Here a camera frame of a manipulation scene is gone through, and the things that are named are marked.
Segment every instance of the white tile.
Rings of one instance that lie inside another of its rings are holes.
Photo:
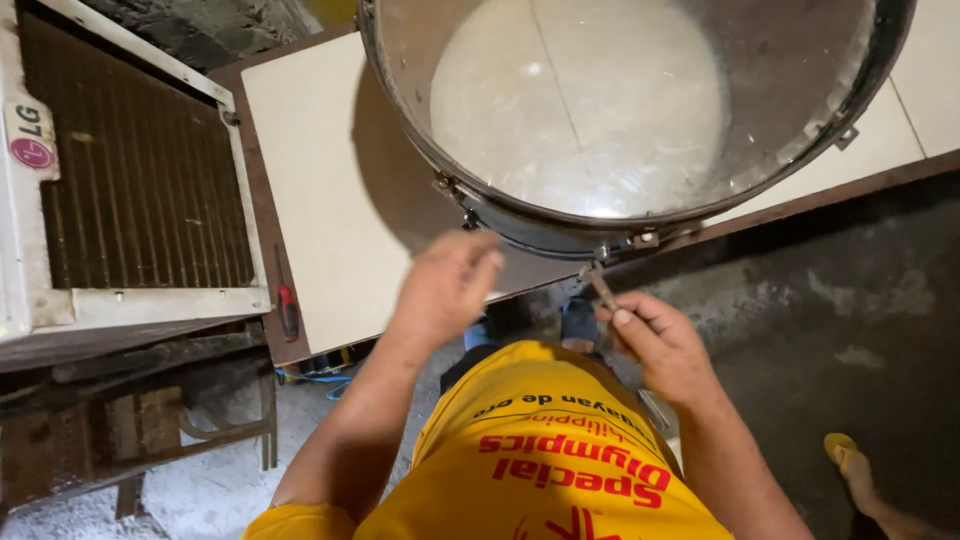
[[[860,135],[843,152],[835,146],[828,148],[793,176],[754,199],[711,217],[703,226],[723,223],[924,158],[889,81],[857,120],[856,128]]]
[[[412,256],[462,216],[430,186],[359,34],[247,69],[243,81],[311,352],[381,333]],[[506,251],[493,296],[582,266]]]
[[[960,148],[960,1],[917,3],[892,78],[926,154]]]

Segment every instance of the person's right hand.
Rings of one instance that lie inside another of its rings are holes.
[[[696,407],[723,395],[704,342],[678,310],[640,292],[616,297],[620,309],[597,309],[597,320],[610,322],[610,335],[621,353],[643,366],[643,380],[671,405]]]

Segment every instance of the concrete floor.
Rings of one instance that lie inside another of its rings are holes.
[[[852,435],[891,502],[960,529],[960,175],[820,209],[611,271],[618,290],[642,288],[688,313],[771,469],[824,540],[846,539],[852,510],[823,451],[825,433]],[[492,308],[511,337],[555,338],[556,310],[576,292],[561,282]],[[603,349],[608,350],[606,341]],[[462,353],[437,352],[420,377],[400,458]],[[628,385],[639,372],[615,358]],[[150,516],[114,523],[112,490],[14,514],[0,538],[214,540],[237,538],[267,506],[283,467],[329,411],[323,385],[280,389],[280,468],[259,472],[255,443],[153,470]],[[255,414],[252,388],[225,408]]]

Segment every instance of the concrete wall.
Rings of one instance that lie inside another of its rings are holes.
[[[300,0],[82,1],[204,73],[322,29]]]

